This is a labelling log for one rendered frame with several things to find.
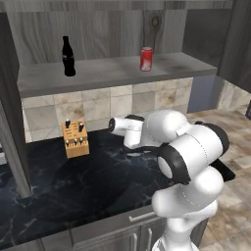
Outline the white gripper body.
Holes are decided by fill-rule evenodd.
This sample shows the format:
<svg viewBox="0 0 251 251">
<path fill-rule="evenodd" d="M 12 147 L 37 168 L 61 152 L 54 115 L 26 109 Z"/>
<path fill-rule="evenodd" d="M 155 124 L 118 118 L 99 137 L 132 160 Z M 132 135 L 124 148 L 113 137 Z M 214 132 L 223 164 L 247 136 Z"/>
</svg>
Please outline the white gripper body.
<svg viewBox="0 0 251 251">
<path fill-rule="evenodd" d="M 125 133 L 124 146 L 129 149 L 135 149 L 140 146 L 141 131 L 128 130 Z"/>
</svg>

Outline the wooden knife block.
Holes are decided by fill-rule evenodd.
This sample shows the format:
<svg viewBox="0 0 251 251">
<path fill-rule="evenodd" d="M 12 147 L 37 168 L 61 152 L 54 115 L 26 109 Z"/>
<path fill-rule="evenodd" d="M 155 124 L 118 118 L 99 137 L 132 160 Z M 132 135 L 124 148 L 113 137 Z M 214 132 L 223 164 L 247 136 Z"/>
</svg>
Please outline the wooden knife block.
<svg viewBox="0 0 251 251">
<path fill-rule="evenodd" d="M 66 155 L 68 159 L 89 154 L 89 143 L 84 120 L 71 121 L 69 128 L 66 128 L 64 121 L 61 124 Z M 83 123 L 83 129 L 78 132 L 78 124 Z"/>
</svg>

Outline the red soda can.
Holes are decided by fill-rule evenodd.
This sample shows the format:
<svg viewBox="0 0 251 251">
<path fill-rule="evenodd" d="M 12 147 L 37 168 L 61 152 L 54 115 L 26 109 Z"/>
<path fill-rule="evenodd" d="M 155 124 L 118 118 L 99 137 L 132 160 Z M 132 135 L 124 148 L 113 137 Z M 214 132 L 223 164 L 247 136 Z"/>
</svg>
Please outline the red soda can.
<svg viewBox="0 0 251 251">
<path fill-rule="evenodd" d="M 149 72 L 152 68 L 153 49 L 151 47 L 143 47 L 140 54 L 140 69 L 143 72 Z"/>
</svg>

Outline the grey drawer front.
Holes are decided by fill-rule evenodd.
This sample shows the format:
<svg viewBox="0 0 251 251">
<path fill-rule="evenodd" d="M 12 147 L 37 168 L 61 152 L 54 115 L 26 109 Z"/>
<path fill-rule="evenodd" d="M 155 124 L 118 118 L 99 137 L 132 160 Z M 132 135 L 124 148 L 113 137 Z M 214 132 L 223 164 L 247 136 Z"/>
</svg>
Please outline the grey drawer front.
<svg viewBox="0 0 251 251">
<path fill-rule="evenodd" d="M 115 232 L 118 230 L 124 230 L 130 227 L 142 226 L 148 221 L 161 218 L 156 215 L 155 217 L 151 217 L 145 221 L 139 221 L 135 223 L 131 223 L 128 219 L 129 216 L 136 217 L 150 212 L 153 212 L 153 208 L 151 205 L 141 207 L 132 211 L 127 211 L 125 213 L 118 214 L 113 217 L 109 217 L 100 221 L 96 221 L 91 224 L 74 227 L 71 230 L 73 242 L 74 244 L 77 244 L 79 242 L 89 240 L 104 234 L 109 234 L 111 232 Z"/>
</svg>

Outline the grey base cupboard door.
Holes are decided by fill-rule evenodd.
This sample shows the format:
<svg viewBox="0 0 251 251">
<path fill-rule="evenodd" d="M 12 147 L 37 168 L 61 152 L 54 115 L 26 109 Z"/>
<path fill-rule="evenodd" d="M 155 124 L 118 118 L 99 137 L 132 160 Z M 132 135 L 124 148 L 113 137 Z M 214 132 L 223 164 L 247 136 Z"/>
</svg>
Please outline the grey base cupboard door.
<svg viewBox="0 0 251 251">
<path fill-rule="evenodd" d="M 147 241 L 148 241 L 148 228 L 152 229 L 152 243 L 151 250 L 155 242 L 162 236 L 165 230 L 166 220 L 157 218 L 152 221 L 148 221 L 141 227 L 141 237 L 140 237 L 140 248 L 139 251 L 147 251 Z"/>
<path fill-rule="evenodd" d="M 140 230 L 138 227 L 115 231 L 75 244 L 67 251 L 132 251 L 132 235 L 136 233 L 137 251 Z"/>
</svg>

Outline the black cola bottle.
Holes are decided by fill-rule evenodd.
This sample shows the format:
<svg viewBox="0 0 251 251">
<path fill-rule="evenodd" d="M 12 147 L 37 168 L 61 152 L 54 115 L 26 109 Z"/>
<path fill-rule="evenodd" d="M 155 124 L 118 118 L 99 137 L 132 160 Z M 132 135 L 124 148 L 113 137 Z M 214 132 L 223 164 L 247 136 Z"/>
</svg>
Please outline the black cola bottle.
<svg viewBox="0 0 251 251">
<path fill-rule="evenodd" d="M 65 68 L 65 76 L 75 76 L 75 57 L 67 36 L 63 37 L 62 58 Z"/>
</svg>

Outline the grey open wall cabinet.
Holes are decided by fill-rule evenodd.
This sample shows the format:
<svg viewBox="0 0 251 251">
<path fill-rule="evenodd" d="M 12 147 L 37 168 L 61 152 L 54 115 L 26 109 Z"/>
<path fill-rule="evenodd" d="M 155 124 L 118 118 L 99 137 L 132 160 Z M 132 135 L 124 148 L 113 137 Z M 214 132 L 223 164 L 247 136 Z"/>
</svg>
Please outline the grey open wall cabinet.
<svg viewBox="0 0 251 251">
<path fill-rule="evenodd" d="M 213 75 L 233 0 L 0 0 L 20 69 L 18 89 L 33 97 Z M 63 37 L 75 57 L 65 76 Z M 152 68 L 140 69 L 143 47 Z"/>
</svg>

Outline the grey wall cabinet door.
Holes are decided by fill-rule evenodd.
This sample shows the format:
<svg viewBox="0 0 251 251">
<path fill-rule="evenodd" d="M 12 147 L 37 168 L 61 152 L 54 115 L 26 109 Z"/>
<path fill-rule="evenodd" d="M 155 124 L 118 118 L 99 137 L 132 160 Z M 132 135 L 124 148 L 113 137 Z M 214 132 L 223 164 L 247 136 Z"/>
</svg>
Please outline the grey wall cabinet door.
<svg viewBox="0 0 251 251">
<path fill-rule="evenodd" d="M 0 143 L 19 192 L 26 198 L 31 192 L 22 101 L 18 89 L 19 69 L 8 16 L 0 13 Z"/>
<path fill-rule="evenodd" d="M 251 93 L 251 0 L 234 0 L 218 76 Z"/>
</svg>

